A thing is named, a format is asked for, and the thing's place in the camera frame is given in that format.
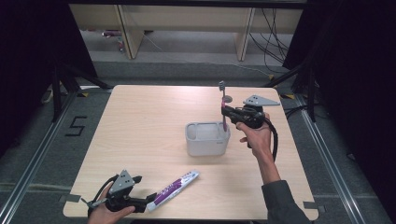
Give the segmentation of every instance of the purple and white tube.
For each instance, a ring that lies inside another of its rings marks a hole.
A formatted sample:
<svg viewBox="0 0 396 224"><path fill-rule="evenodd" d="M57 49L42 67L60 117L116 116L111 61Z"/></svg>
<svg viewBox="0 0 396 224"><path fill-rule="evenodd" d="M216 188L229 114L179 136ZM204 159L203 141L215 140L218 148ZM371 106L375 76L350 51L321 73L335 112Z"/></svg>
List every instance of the purple and white tube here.
<svg viewBox="0 0 396 224"><path fill-rule="evenodd" d="M160 193L158 193L155 200L151 203L148 203L147 209L152 212L161 204L178 195L184 188L186 188L187 185L190 184L192 180L194 180L198 176L198 174L198 171L192 170L187 174L183 175L181 178L177 179L175 182L173 182L168 187L163 189Z"/></svg>

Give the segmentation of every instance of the wooden tabletop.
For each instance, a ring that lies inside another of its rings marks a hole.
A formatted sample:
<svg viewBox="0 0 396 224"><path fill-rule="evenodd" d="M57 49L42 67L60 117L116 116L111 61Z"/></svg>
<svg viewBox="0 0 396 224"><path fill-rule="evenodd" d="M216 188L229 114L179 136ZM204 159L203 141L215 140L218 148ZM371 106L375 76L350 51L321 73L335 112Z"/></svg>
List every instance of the wooden tabletop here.
<svg viewBox="0 0 396 224"><path fill-rule="evenodd" d="M274 89L226 87L233 97L229 106L243 106L253 94L279 101ZM225 154L192 157L187 152L185 126L190 122L222 121L222 92L218 87L117 86L92 138L71 194L93 199L113 175L126 169L142 175L131 197L146 198L159 192L190 170L200 175L175 198L153 212L131 214L131 218L159 219L267 219L259 166L251 149L239 142L244 136L229 122L231 137ZM276 127L279 146L276 165L289 182L296 203L309 219L318 218L316 209L304 209L313 202L303 166L281 105L265 106ZM67 217L87 216L87 205L66 203Z"/></svg>

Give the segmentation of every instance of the person's left hand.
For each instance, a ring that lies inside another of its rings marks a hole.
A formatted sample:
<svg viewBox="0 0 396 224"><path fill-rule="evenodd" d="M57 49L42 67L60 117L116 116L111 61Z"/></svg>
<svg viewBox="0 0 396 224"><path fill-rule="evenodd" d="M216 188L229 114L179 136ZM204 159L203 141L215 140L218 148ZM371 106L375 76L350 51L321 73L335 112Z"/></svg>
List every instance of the person's left hand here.
<svg viewBox="0 0 396 224"><path fill-rule="evenodd" d="M102 191L102 194L100 195L98 201L106 197L110 187L111 184L109 184ZM106 208L106 205L102 203L98 207L93 209L88 219L88 224L114 224L117 221L119 221L121 218L131 214L133 211L134 211L134 206L130 206L130 207L125 207L118 212L111 212Z"/></svg>

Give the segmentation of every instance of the white plastic container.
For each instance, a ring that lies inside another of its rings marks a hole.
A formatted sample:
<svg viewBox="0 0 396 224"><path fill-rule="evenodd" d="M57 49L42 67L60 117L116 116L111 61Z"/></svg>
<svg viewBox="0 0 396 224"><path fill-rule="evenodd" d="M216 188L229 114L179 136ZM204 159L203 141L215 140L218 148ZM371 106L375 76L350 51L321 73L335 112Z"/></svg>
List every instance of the white plastic container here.
<svg viewBox="0 0 396 224"><path fill-rule="evenodd" d="M218 156L225 153L230 127L222 122L192 122L186 125L187 151L191 156Z"/></svg>

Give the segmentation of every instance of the gray sleeve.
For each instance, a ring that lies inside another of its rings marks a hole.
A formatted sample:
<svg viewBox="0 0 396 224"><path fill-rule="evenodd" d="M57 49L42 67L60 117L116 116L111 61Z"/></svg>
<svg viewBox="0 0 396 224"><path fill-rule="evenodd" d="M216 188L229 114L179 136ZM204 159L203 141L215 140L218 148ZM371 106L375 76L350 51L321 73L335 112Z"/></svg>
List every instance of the gray sleeve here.
<svg viewBox="0 0 396 224"><path fill-rule="evenodd" d="M294 202L285 180L278 180L262 186L268 209L268 223L311 223L305 213Z"/></svg>

